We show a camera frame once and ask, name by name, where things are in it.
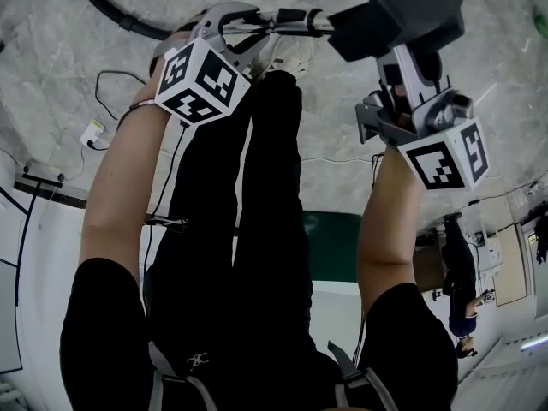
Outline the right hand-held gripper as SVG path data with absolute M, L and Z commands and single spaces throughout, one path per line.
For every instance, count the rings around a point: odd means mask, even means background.
M 399 151 L 426 190 L 473 191 L 490 170 L 485 136 L 471 98 L 450 88 L 438 52 L 414 58 L 399 45 L 376 59 L 380 91 L 355 106 L 362 143 L 378 136 Z M 403 86 L 408 125 L 396 112 Z

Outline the dark green panel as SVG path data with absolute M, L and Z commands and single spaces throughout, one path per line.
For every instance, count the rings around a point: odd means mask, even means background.
M 361 216 L 304 211 L 313 281 L 356 283 L 356 254 Z

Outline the black metal rack frame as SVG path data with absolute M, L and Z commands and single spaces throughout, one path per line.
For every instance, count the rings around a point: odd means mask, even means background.
M 34 209 L 36 200 L 39 196 L 39 192 L 43 185 L 52 186 L 53 188 L 62 188 L 64 175 L 61 174 L 59 176 L 61 181 L 52 181 L 49 179 L 45 179 L 38 176 L 31 176 L 28 174 L 23 174 L 22 178 L 35 183 L 33 195 L 28 208 L 23 207 L 15 198 L 11 196 L 10 193 L 8 193 L 3 187 L 0 186 L 0 196 L 3 196 L 4 198 L 6 198 L 12 206 L 14 206 L 17 210 L 19 210 L 25 216 L 24 225 L 21 232 L 21 239 L 18 247 L 16 263 L 10 264 L 8 261 L 4 259 L 0 259 L 0 262 L 4 263 L 5 265 L 11 265 L 12 267 L 16 269 L 16 272 L 15 272 L 15 305 L 16 306 L 19 305 L 19 284 L 20 284 L 20 278 L 21 278 L 21 265 L 22 265 L 22 258 L 24 254 L 25 241 L 27 238 L 27 232 L 28 232 L 29 224 L 32 218 L 33 209 Z

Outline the person's left forearm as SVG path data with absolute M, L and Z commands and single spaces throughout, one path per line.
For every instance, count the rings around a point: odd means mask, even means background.
M 167 111 L 147 104 L 119 126 L 88 194 L 80 264 L 108 259 L 139 279 L 140 236 L 169 119 Z

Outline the person's right forearm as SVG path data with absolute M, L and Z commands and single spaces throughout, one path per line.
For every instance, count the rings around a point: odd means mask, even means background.
M 357 280 L 362 301 L 414 281 L 412 264 L 422 186 L 402 154 L 384 152 L 360 227 Z

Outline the person's black shirt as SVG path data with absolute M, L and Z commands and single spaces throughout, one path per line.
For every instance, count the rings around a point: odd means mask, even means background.
M 217 331 L 214 316 L 176 315 L 182 338 L 175 347 L 176 380 L 164 387 L 161 411 L 206 411 L 191 385 L 205 387 L 217 411 L 322 411 L 336 404 L 342 378 L 337 363 L 309 338 L 292 331 L 267 336 L 258 321 L 237 334 Z M 76 272 L 63 321 L 60 365 L 74 411 L 149 411 L 152 329 L 135 280 L 120 265 L 91 259 Z M 185 349 L 185 339 L 205 343 Z M 397 411 L 450 411 L 458 363 L 443 324 L 418 288 L 403 283 L 385 291 L 366 316 L 358 368 L 375 375 Z

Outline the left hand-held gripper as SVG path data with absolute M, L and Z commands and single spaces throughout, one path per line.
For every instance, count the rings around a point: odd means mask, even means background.
M 183 126 L 200 126 L 232 115 L 250 89 L 243 72 L 265 47 L 264 35 L 225 42 L 224 27 L 258 14 L 241 2 L 219 3 L 193 25 L 186 39 L 166 39 L 153 52 L 164 59 L 154 102 Z

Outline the black vacuum floor nozzle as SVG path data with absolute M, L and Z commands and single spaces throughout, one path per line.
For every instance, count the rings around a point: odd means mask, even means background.
M 328 17 L 330 45 L 347 62 L 380 58 L 399 45 L 419 55 L 441 50 L 465 33 L 463 0 L 367 0 Z

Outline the silver metal vacuum tube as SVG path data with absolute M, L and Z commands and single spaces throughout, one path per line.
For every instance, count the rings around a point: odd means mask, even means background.
M 229 22 L 223 27 L 224 35 L 272 34 L 318 38 L 332 35 L 335 28 L 329 14 L 321 9 L 278 9 L 257 12 Z

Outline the person's black trousers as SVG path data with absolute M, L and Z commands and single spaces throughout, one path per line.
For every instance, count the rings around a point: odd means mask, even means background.
M 151 339 L 168 359 L 315 350 L 301 112 L 295 77 L 272 71 L 185 149 L 169 214 L 186 227 L 164 233 L 145 276 Z

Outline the white power strip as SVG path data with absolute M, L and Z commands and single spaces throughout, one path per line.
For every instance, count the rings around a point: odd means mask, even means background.
M 91 120 L 80 137 L 80 143 L 85 147 L 92 148 L 103 132 L 104 125 L 97 120 Z

